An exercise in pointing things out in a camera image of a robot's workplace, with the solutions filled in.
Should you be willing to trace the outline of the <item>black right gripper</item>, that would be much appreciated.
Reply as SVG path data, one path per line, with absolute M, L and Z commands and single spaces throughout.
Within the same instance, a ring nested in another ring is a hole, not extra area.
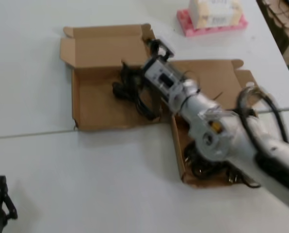
M 140 69 L 134 69 L 128 66 L 125 62 L 122 62 L 121 78 L 134 77 L 135 88 L 138 93 L 147 88 L 147 81 L 144 73 Z

